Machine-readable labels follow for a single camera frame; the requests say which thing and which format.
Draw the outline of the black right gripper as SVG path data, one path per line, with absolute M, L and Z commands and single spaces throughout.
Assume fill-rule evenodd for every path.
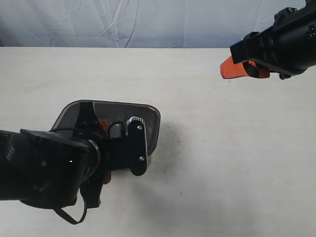
M 288 79 L 309 68 L 308 23 L 273 24 L 251 32 L 230 47 L 231 55 L 220 65 L 223 79 L 267 79 L 277 73 Z

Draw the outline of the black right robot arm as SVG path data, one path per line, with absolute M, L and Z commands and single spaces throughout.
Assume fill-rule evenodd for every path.
M 304 73 L 316 64 L 316 2 L 284 8 L 274 15 L 272 26 L 249 33 L 230 52 L 220 65 L 223 79 L 267 79 L 277 73 L 285 80 Z

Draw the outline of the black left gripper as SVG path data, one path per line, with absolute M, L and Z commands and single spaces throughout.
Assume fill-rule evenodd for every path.
M 80 104 L 73 137 L 91 146 L 86 176 L 80 185 L 80 194 L 86 207 L 98 208 L 102 186 L 110 183 L 112 171 L 109 169 L 111 152 L 107 147 L 110 138 L 127 134 L 123 121 L 108 121 L 97 118 L 91 101 Z

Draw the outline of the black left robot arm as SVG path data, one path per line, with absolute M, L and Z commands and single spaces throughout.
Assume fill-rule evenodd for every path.
M 49 131 L 0 133 L 0 198 L 60 210 L 83 197 L 86 208 L 100 205 L 102 188 L 114 170 L 142 171 L 137 161 L 146 142 L 136 106 L 75 101 Z

